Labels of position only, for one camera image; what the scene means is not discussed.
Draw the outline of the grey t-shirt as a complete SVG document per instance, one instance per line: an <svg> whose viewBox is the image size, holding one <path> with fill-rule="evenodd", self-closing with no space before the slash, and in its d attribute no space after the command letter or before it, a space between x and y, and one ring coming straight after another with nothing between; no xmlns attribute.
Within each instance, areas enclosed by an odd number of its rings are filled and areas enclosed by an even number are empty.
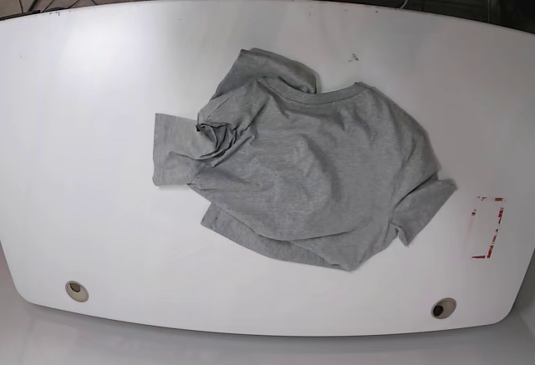
<svg viewBox="0 0 535 365"><path fill-rule="evenodd" d="M456 191L420 124L377 89L242 50L196 119L155 117L153 181L209 201L201 223L261 255L354 271L411 243Z"/></svg>

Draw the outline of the right table grommet hole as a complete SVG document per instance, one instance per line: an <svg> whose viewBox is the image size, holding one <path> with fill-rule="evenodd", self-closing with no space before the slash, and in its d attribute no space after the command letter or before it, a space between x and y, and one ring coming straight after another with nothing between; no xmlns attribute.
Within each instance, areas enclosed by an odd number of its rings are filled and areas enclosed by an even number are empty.
<svg viewBox="0 0 535 365"><path fill-rule="evenodd" d="M435 319L446 319L456 310L456 300L450 297L436 302L431 308L431 315Z"/></svg>

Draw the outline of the table grommet hole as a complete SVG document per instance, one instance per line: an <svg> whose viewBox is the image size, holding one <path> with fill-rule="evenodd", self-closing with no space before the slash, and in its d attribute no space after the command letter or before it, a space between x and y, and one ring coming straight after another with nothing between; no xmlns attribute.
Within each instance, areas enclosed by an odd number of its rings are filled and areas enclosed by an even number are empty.
<svg viewBox="0 0 535 365"><path fill-rule="evenodd" d="M83 303L89 300L87 289L76 281L68 281L65 285L65 291L68 296L76 302Z"/></svg>
<svg viewBox="0 0 535 365"><path fill-rule="evenodd" d="M446 319L456 310L456 300L450 297L436 302L431 308L431 315L435 319Z"/></svg>

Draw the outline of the left table grommet hole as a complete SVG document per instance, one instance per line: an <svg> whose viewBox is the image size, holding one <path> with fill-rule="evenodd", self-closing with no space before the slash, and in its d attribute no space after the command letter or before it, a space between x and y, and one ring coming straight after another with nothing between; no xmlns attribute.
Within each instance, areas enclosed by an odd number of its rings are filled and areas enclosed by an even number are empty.
<svg viewBox="0 0 535 365"><path fill-rule="evenodd" d="M89 300L87 289L76 281L68 281L65 285L65 291L68 296L76 302L83 303Z"/></svg>

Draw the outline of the red tape rectangle marking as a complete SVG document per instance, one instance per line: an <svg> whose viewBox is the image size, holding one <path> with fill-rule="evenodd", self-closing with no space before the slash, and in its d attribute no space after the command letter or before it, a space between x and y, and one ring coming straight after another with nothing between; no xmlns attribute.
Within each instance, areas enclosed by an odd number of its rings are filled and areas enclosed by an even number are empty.
<svg viewBox="0 0 535 365"><path fill-rule="evenodd" d="M471 213L468 253L471 259L489 259L496 245L505 208L502 197L478 197Z"/></svg>

